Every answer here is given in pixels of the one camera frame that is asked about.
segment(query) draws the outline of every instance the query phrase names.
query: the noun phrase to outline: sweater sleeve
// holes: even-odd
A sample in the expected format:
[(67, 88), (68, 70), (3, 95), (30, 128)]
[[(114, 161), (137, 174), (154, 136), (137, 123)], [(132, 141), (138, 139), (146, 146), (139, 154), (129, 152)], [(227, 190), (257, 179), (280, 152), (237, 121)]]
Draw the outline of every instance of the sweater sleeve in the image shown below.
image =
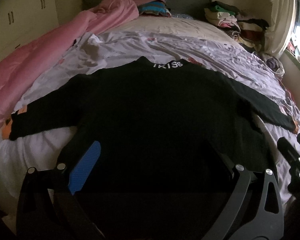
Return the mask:
[(252, 110), (263, 121), (281, 126), (290, 131), (296, 129), (293, 118), (290, 115), (283, 114), (274, 101), (234, 79), (225, 77), (225, 80), (243, 101), (250, 104)]
[(80, 76), (74, 76), (59, 89), (12, 114), (9, 139), (77, 125), (81, 116), (78, 101), (83, 86)]

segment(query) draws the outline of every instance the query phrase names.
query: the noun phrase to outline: folded clothes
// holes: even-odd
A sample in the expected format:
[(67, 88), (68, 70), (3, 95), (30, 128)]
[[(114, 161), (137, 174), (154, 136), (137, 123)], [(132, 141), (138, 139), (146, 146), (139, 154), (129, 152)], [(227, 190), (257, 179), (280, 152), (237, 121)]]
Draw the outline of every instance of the folded clothes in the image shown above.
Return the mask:
[(238, 21), (250, 20), (250, 19), (260, 19), (260, 18), (257, 18), (252, 13), (245, 12), (244, 10), (240, 11), (240, 13), (236, 15), (236, 18), (237, 18)]
[(212, 7), (214, 7), (216, 5), (220, 6), (221, 8), (223, 8), (225, 10), (234, 12), (234, 15), (237, 15), (240, 12), (240, 10), (236, 6), (233, 6), (233, 5), (228, 5), (226, 3), (222, 3), (222, 2), (219, 2), (219, 1), (214, 1), (214, 2), (211, 3)]
[(220, 27), (223, 27), (223, 28), (231, 28), (232, 26), (230, 25), (230, 23), (221, 23), (220, 24)]
[(237, 18), (234, 17), (233, 15), (224, 18), (225, 21), (230, 21), (230, 22), (237, 22)]
[(223, 19), (222, 20), (224, 23), (235, 23), (236, 21), (232, 21), (231, 19)]
[(240, 27), (241, 30), (247, 30), (247, 31), (255, 31), (255, 32), (262, 32), (263, 29), (255, 24), (255, 23), (246, 23), (246, 22), (238, 22), (238, 25)]
[(240, 32), (234, 31), (234, 30), (224, 30), (224, 32), (231, 38), (234, 39), (235, 41), (238, 40), (240, 36)]
[(250, 39), (248, 39), (248, 38), (243, 37), (241, 34), (240, 34), (240, 37), (241, 37), (243, 40), (245, 40), (245, 41), (247, 41), (247, 42), (249, 42), (249, 43), (253, 43), (253, 44), (261, 44), (261, 42), (262, 42), (262, 41), (253, 41), (253, 40), (250, 40)]
[(213, 19), (210, 19), (210, 18), (207, 18), (206, 19), (208, 20), (208, 22), (210, 22), (212, 25), (215, 25), (215, 26), (220, 26), (221, 23), (223, 23), (223, 20), (213, 20)]
[(230, 16), (230, 13), (227, 12), (212, 12), (209, 8), (204, 9), (206, 18), (210, 18), (212, 20), (221, 20)]
[(220, 7), (219, 5), (211, 7), (210, 11), (212, 11), (212, 12), (227, 12), (230, 15), (234, 15), (235, 16), (235, 13), (233, 11), (226, 10), (226, 9)]
[(239, 26), (237, 25), (237, 23), (227, 23), (227, 25), (230, 25), (229, 27), (222, 27), (222, 26), (217, 26), (218, 29), (222, 30), (222, 31), (237, 31), (237, 32), (241, 32)]
[(244, 40), (242, 37), (239, 37), (237, 42), (242, 43), (242, 44), (246, 45), (249, 48), (254, 48), (255, 51), (257, 51), (257, 52), (259, 52), (261, 50), (261, 44), (255, 44), (255, 43), (252, 43), (252, 42), (248, 42), (248, 41)]
[(260, 26), (264, 31), (269, 27), (268, 22), (266, 20), (264, 20), (264, 19), (240, 20), (240, 22), (254, 23), (254, 24)]
[(249, 31), (249, 30), (243, 30), (241, 29), (241, 37), (244, 37), (246, 39), (249, 39), (253, 42), (257, 41), (260, 42), (262, 41), (264, 34), (263, 32), (255, 32), (255, 31)]
[(250, 48), (250, 47), (246, 46), (245, 44), (239, 42), (238, 40), (237, 40), (237, 42), (238, 42), (238, 43), (239, 43), (239, 44), (240, 44), (247, 52), (249, 52), (249, 53), (251, 53), (251, 54), (257, 53), (256, 50), (255, 50), (254, 48)]

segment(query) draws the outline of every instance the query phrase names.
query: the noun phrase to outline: stack of clothes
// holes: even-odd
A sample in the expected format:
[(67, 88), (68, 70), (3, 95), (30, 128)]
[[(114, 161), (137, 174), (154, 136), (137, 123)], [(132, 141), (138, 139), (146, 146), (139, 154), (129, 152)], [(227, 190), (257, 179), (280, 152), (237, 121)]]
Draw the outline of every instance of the stack of clothes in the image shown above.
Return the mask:
[(267, 21), (263, 19), (238, 20), (238, 25), (241, 33), (237, 42), (250, 53), (261, 51), (264, 33), (269, 27)]
[(232, 39), (239, 38), (240, 27), (235, 17), (239, 13), (237, 7), (215, 1), (210, 8), (205, 8), (204, 11), (208, 22), (223, 30)]

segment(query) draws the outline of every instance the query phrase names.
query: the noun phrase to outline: pink blanket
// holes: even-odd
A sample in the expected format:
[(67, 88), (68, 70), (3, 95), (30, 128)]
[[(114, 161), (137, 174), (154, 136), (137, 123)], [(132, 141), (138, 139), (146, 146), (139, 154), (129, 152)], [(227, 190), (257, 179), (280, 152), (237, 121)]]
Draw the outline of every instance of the pink blanket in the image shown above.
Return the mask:
[(0, 62), (0, 127), (14, 106), (41, 73), (52, 67), (61, 55), (85, 32), (100, 34), (139, 16), (133, 0), (103, 0), (98, 6), (80, 12), (37, 40), (16, 49)]

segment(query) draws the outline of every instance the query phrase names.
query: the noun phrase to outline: white bedsheet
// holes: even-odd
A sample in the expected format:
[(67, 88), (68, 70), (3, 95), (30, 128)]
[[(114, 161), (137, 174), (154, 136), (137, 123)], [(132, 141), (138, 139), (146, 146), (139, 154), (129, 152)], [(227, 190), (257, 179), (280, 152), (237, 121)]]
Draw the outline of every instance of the white bedsheet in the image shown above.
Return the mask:
[[(291, 114), (300, 124), (300, 111), (286, 96), (273, 72), (240, 46), (174, 34), (120, 30), (112, 30), (98, 37), (86, 33), (78, 39), (64, 54), (61, 62), (37, 78), (17, 103), (15, 110), (58, 89), (76, 74), (90, 74), (100, 68), (117, 67), (140, 56), (145, 56), (154, 63), (191, 57), (203, 63), (207, 69), (222, 72), (266, 95), (285, 108), (287, 114)], [(290, 181), (289, 165), (276, 150), (275, 142), (285, 136), (299, 153), (300, 146), (296, 142), (296, 135), (287, 130), (260, 120), (258, 123), (272, 142), (282, 204), (285, 205), (291, 197), (287, 191)], [(35, 166), (38, 170), (54, 168), (61, 148), (73, 134), (74, 130), (71, 128), (59, 128), (18, 138), (16, 141), (0, 139), (0, 176), (10, 194), (18, 198), (24, 174), (29, 167)]]
[(183, 18), (138, 17), (111, 29), (112, 33), (122, 31), (175, 34), (226, 43), (238, 48), (241, 47), (234, 39), (231, 39), (227, 34), (210, 23)]

